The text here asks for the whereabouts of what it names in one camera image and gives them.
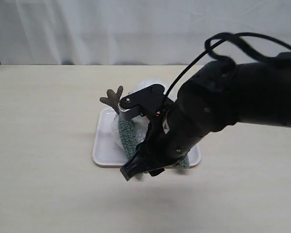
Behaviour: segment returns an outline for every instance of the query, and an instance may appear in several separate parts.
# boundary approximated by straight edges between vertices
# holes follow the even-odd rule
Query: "white curtain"
[[[0,0],[0,63],[187,64],[226,31],[291,44],[291,0]],[[284,51],[248,42],[268,55]],[[216,51],[250,60],[229,44]]]

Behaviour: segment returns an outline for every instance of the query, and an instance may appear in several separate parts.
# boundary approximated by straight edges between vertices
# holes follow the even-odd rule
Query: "plastic tray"
[[[93,160],[102,167],[121,167],[127,162],[124,151],[115,143],[111,135],[111,123],[116,112],[112,108],[105,108],[99,115],[95,142],[93,147]],[[201,161],[198,144],[188,153],[190,167],[194,167]]]

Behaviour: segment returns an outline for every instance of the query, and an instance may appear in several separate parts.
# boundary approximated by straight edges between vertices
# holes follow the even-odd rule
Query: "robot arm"
[[[175,102],[163,93],[155,84],[119,103],[122,118],[150,119],[145,140],[121,168],[127,181],[140,172],[159,175],[208,133],[237,122],[291,128],[291,52],[266,63],[212,61],[180,87]]]

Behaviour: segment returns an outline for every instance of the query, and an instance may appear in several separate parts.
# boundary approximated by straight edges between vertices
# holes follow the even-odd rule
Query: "table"
[[[184,176],[93,163],[99,97],[183,68],[0,66],[0,233],[291,233],[291,129],[211,133]]]

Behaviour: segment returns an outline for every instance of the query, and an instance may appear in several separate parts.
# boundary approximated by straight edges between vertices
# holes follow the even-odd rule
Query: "antler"
[[[100,97],[100,102],[112,107],[115,112],[119,114],[120,112],[118,110],[118,103],[120,102],[123,89],[123,86],[119,86],[116,93],[113,90],[108,89],[107,97]]]

